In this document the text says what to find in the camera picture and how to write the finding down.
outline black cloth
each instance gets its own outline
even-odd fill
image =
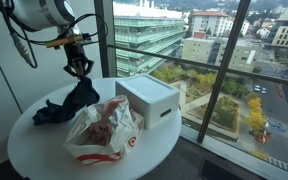
[[[47,107],[38,110],[33,116],[34,125],[68,121],[85,105],[95,104],[99,99],[100,96],[93,88],[91,79],[82,77],[73,91],[67,95],[62,106],[47,100]]]

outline white plastic container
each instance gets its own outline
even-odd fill
[[[130,107],[144,117],[146,129],[167,120],[178,109],[178,89],[146,74],[116,81],[116,95],[126,95]]]

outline round table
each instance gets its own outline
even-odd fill
[[[99,103],[115,96],[117,79],[93,80],[93,87],[101,97]],[[181,129],[179,110],[158,126],[144,129],[133,151],[121,160],[91,166],[82,164],[63,146],[77,116],[68,122],[42,126],[34,126],[32,120],[36,111],[46,106],[47,99],[62,104],[74,86],[61,88],[40,99],[16,121],[8,140],[8,155],[13,167],[23,177],[33,180],[136,179],[161,163],[175,146]]]

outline white plastic bag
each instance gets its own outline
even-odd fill
[[[119,95],[85,108],[68,133],[64,147],[84,164],[116,161],[133,149],[143,128],[143,117],[130,110],[126,96]],[[94,135],[98,129],[105,131]],[[102,145],[94,144],[98,139]]]

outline road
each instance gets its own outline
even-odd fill
[[[275,83],[259,80],[256,84],[267,89],[267,94],[260,95],[264,114],[271,121],[281,123],[286,129],[283,133],[269,127],[272,138],[267,140],[266,144],[259,143],[259,148],[269,156],[288,163],[288,103],[285,98],[278,96]]]

